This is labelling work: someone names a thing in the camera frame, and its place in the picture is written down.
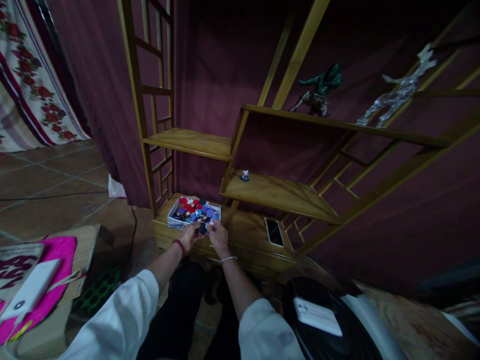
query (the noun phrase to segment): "pink bag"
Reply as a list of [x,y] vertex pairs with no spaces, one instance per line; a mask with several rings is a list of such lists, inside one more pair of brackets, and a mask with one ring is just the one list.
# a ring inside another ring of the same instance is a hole
[[[41,262],[61,259],[60,267],[53,277],[50,285],[53,285],[72,274],[72,264],[74,261],[75,248],[77,247],[77,241],[75,237],[60,236],[45,239],[39,241],[39,243],[43,243],[45,245]],[[52,291],[46,293],[35,310],[28,313],[23,321],[17,325],[15,334],[20,333],[21,335],[29,329],[33,329],[33,327],[45,319],[62,297],[66,287],[67,284],[59,285]],[[0,304],[0,311],[4,306],[5,301]],[[9,334],[12,332],[12,329],[15,326],[15,320],[16,318],[11,318],[5,320],[0,325],[0,344],[3,345]]]

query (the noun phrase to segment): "white sleeve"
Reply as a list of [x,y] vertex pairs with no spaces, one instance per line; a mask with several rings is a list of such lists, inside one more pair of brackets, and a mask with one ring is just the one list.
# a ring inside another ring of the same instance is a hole
[[305,359],[294,331],[265,298],[245,310],[238,343],[242,359]]
[[158,300],[155,276],[149,270],[142,270],[110,296],[60,359],[135,359]]

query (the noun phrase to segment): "left hand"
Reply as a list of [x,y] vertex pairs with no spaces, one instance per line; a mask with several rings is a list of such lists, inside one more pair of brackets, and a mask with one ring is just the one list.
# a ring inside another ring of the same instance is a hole
[[180,240],[181,244],[185,248],[185,251],[188,253],[194,244],[203,239],[205,235],[200,235],[197,233],[197,229],[200,227],[199,222],[195,222],[193,224],[188,225],[181,231]]

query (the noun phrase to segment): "wooden cabinet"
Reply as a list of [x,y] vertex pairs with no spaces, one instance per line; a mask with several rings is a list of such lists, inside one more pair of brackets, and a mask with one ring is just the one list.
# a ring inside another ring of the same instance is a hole
[[[173,151],[211,158],[218,161],[218,166],[225,166],[226,163],[224,177],[221,184],[218,184],[218,187],[219,193],[225,197],[225,204],[221,205],[222,220],[229,229],[231,251],[238,256],[239,263],[245,269],[262,274],[263,277],[268,277],[281,273],[294,265],[298,258],[306,255],[318,244],[342,229],[365,210],[480,128],[478,112],[474,112],[456,122],[450,129],[438,137],[405,133],[385,128],[392,123],[399,113],[407,108],[409,101],[397,110],[396,114],[385,124],[384,128],[356,125],[353,123],[356,119],[352,119],[352,123],[341,122],[334,119],[282,110],[286,97],[328,5],[329,0],[313,1],[310,12],[304,21],[303,30],[291,55],[290,63],[282,77],[272,108],[269,108],[265,107],[264,103],[270,91],[272,79],[277,72],[286,41],[290,36],[294,19],[293,12],[287,17],[258,104],[237,105],[239,107],[238,119],[234,133],[231,138],[228,138],[175,127],[175,84],[173,82],[174,63],[172,49],[174,14],[171,1],[167,1],[167,6],[164,9],[158,0],[142,0],[144,37],[141,38],[135,34],[131,0],[118,0],[145,174],[154,217],[153,228],[159,247],[169,247],[172,240],[178,238],[180,233],[179,230],[167,227],[167,213],[178,197],[182,196],[182,194],[175,192],[174,189],[175,167]],[[150,16],[152,10],[155,11],[155,17]],[[153,36],[155,39],[159,39],[156,44],[152,42],[152,18],[156,19],[156,29],[158,31]],[[162,24],[166,24],[167,41],[164,42],[161,41],[164,38],[161,30],[165,29],[165,26]],[[463,45],[459,42],[455,46],[460,51]],[[138,47],[142,48],[142,51],[147,51],[151,55],[158,57],[160,74],[164,74],[164,66],[168,70],[167,78],[160,76],[160,87],[142,84],[137,52]],[[457,87],[456,89],[443,92],[428,92],[426,90],[427,86],[449,65],[449,61],[447,57],[444,63],[440,64],[435,71],[428,73],[428,76],[422,78],[424,85],[418,88],[415,94],[416,97],[478,96],[478,90],[463,90],[475,78],[473,74],[469,74],[465,81],[461,83],[461,88]],[[148,97],[151,100],[152,124],[147,124],[145,99]],[[169,104],[168,116],[158,117],[157,97],[167,97]],[[240,180],[241,170],[234,168],[234,161],[251,113],[280,117],[293,122],[309,122],[319,127],[336,128],[338,131],[343,131],[344,134],[342,141],[336,146],[327,161],[319,164],[318,169],[307,183],[252,172],[249,174],[250,181],[243,182]],[[388,139],[389,142],[371,161],[364,162],[349,154],[346,150],[347,146],[361,134],[383,137]],[[384,161],[397,145],[402,142],[418,145],[421,149],[370,191],[361,196],[357,194],[354,189],[355,185],[368,176],[370,171]],[[155,162],[153,160],[155,156],[160,160]],[[326,178],[328,170],[334,168],[339,160],[345,159],[347,160],[346,164],[334,175],[329,175],[330,178]],[[349,166],[354,164],[360,166],[362,170],[348,183],[342,183],[340,176]],[[317,189],[320,180],[323,180],[326,185],[321,189]],[[324,197],[324,193],[330,187],[339,187],[353,199],[353,205],[346,211],[337,213]],[[238,205],[240,202],[280,210],[286,214],[285,217],[278,219],[285,247],[281,248],[269,243],[264,216],[254,212],[239,210]],[[285,220],[289,215],[293,215],[294,220],[286,224]],[[306,219],[306,222],[302,225],[298,225],[300,218]],[[326,226],[315,236],[306,238],[305,232],[314,222],[324,222]],[[289,239],[288,233],[290,231],[296,232],[301,240],[301,244],[296,249],[293,249]],[[197,243],[192,252],[212,261],[218,260],[208,238]]]

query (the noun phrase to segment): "floral curtain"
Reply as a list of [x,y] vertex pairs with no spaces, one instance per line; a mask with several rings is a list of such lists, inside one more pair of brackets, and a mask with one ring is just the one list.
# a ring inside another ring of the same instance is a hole
[[0,0],[0,151],[87,140],[27,0]]

